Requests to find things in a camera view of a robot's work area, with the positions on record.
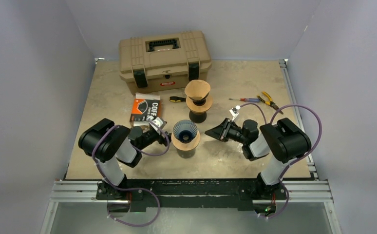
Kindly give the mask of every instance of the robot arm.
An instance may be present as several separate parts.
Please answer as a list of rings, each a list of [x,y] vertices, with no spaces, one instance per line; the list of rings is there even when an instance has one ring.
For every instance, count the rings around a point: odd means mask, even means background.
[[[163,128],[166,122],[159,117],[152,119],[151,122],[150,129],[144,133],[140,127],[129,129],[120,126],[114,129],[98,147],[95,158],[99,161],[102,172],[113,185],[126,188],[127,177],[121,171],[117,161],[133,168],[142,158],[141,152],[135,148],[142,150],[155,141],[167,144],[158,130]],[[86,155],[91,156],[98,141],[113,126],[113,121],[104,118],[81,135],[78,146]]]
[[[223,142],[232,139],[242,143],[243,154],[250,161],[262,158],[270,151],[273,153],[268,166],[257,176],[255,195],[262,197],[279,188],[279,178],[284,170],[308,152],[312,144],[309,137],[288,118],[279,120],[275,125],[262,125],[260,131],[259,134],[257,123],[253,120],[245,120],[240,128],[233,120],[226,118],[205,134]]]

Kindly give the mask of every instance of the toolbox label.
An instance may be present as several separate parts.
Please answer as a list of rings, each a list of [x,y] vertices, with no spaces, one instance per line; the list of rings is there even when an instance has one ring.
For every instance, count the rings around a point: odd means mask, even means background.
[[[168,85],[174,85],[174,84],[175,84],[174,81],[170,81],[170,82],[161,83],[160,85],[161,86],[168,86]]]

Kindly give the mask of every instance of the black mounting plate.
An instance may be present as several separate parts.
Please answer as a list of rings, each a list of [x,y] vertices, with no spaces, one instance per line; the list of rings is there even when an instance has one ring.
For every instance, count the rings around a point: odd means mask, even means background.
[[[240,179],[128,179],[128,188],[145,188],[153,191],[161,207],[176,208],[236,208],[252,211],[254,199],[270,200],[271,197],[253,197],[255,178]],[[154,197],[138,190],[119,192],[101,189],[98,184],[97,200],[130,200],[130,212],[145,212],[147,207],[157,207]],[[275,192],[277,199],[285,199],[280,189]]]

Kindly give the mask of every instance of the screwdriver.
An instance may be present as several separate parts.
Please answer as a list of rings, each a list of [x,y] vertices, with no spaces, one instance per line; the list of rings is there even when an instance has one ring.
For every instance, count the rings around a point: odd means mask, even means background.
[[[182,101],[186,101],[186,98],[185,97],[171,96],[169,100],[171,102],[182,102]]]
[[[258,98],[229,98],[229,100],[240,100],[245,102],[260,102]]]

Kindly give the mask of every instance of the toolbox handle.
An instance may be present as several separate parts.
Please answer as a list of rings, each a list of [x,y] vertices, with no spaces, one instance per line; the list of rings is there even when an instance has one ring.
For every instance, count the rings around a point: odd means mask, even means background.
[[[149,42],[149,50],[148,52],[153,52],[154,47],[156,46],[162,46],[162,45],[172,45],[173,49],[178,49],[178,44],[176,39],[166,39],[166,40],[156,40],[156,41],[150,41]]]

